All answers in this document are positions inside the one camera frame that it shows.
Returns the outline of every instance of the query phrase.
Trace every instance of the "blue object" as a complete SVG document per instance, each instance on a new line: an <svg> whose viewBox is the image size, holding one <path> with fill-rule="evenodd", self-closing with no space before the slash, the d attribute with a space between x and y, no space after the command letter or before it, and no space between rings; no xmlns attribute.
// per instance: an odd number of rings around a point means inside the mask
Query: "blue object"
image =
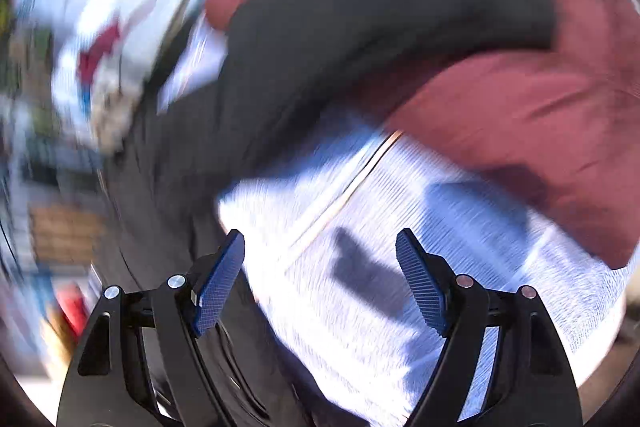
<svg viewBox="0 0 640 427"><path fill-rule="evenodd" d="M230 236L209 278L197 293L194 290L191 295L191 300L196 306L193 330L197 336L216 325L244 263L244 237L239 232Z"/></svg>
<svg viewBox="0 0 640 427"><path fill-rule="evenodd" d="M437 281L427 270L423 256L428 255L410 230L402 230L396 237L396 259L409 283L427 326L441 336L447 331L446 298Z"/></svg>

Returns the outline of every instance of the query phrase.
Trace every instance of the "ridged blue pad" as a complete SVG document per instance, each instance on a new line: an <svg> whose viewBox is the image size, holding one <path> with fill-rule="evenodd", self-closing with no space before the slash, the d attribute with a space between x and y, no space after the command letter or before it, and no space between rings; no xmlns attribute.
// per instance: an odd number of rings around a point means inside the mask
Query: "ridged blue pad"
<svg viewBox="0 0 640 427"><path fill-rule="evenodd" d="M418 248L404 230L396 237L396 259L409 283L420 313L428 327L444 335L447 330L446 299L428 272Z"/></svg>
<svg viewBox="0 0 640 427"><path fill-rule="evenodd" d="M220 255L218 263L209 275L209 280L194 298L196 315L193 329L198 337L216 325L242 263L244 263L244 237L238 234Z"/></svg>

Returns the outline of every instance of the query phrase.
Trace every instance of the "zipper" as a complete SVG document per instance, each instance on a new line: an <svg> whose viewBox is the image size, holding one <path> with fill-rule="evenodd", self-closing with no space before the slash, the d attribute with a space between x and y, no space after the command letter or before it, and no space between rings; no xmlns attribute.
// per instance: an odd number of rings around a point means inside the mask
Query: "zipper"
<svg viewBox="0 0 640 427"><path fill-rule="evenodd" d="M233 344L231 342L231 337L229 336L228 331L221 322L218 322L216 324L216 330L218 330L222 353L225 357L226 363L228 364L233 374L233 376L229 377L229 379L242 393L244 399L253 409L253 412L246 410L245 407L242 408L247 414L251 415L256 421L260 422L261 425L267 426L268 424L265 423L265 421L270 420L269 413L266 410L266 407L260 402L258 397L255 396L246 379L242 375L242 371L240 371L240 367L238 366L236 357L233 354Z"/></svg>

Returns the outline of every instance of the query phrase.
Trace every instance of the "silver screw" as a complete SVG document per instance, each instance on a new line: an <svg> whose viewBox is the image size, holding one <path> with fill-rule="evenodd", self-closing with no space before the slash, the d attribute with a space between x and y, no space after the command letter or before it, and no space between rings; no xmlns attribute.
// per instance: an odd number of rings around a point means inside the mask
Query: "silver screw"
<svg viewBox="0 0 640 427"><path fill-rule="evenodd" d="M172 275L166 283L169 285L169 288L176 289L182 286L186 280L184 275Z"/></svg>
<svg viewBox="0 0 640 427"><path fill-rule="evenodd" d="M118 296L119 293L120 293L120 288L118 288L117 286L109 286L104 291L104 296L107 297L108 299L114 299Z"/></svg>
<svg viewBox="0 0 640 427"><path fill-rule="evenodd" d="M531 286L523 286L520 291L527 299L535 299L538 296L538 292Z"/></svg>
<svg viewBox="0 0 640 427"><path fill-rule="evenodd" d="M458 275L456 277L456 283L458 283L458 286L462 286L463 288L471 288L471 286L474 285L474 280L468 275Z"/></svg>

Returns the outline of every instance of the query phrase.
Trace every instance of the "red object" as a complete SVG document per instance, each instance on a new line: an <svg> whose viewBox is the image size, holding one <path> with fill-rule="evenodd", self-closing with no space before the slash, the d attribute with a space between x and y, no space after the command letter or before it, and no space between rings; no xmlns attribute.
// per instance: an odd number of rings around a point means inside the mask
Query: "red object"
<svg viewBox="0 0 640 427"><path fill-rule="evenodd" d="M224 30L245 0L207 0ZM640 17L631 0L555 0L551 51L449 68L404 61L356 103L553 219L612 268L640 238Z"/></svg>
<svg viewBox="0 0 640 427"><path fill-rule="evenodd" d="M91 47L80 52L78 58L78 77L82 86L91 86L94 83L95 70L105 55L113 54L113 48L121 38L119 22L116 19L113 24L107 26L100 33Z"/></svg>
<svg viewBox="0 0 640 427"><path fill-rule="evenodd" d="M56 292L56 299L77 340L89 318L80 288L77 284L71 284Z"/></svg>

